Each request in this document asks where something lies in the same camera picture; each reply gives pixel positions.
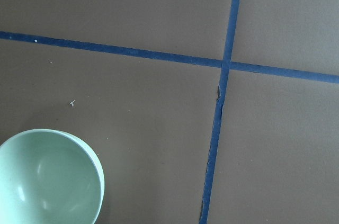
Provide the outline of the green bowl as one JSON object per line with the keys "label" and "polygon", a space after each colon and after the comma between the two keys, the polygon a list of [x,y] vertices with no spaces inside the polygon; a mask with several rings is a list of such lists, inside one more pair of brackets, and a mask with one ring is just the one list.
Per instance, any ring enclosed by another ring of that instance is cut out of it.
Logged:
{"label": "green bowl", "polygon": [[95,223],[104,191],[98,155],[79,137],[32,129],[1,144],[1,223]]}

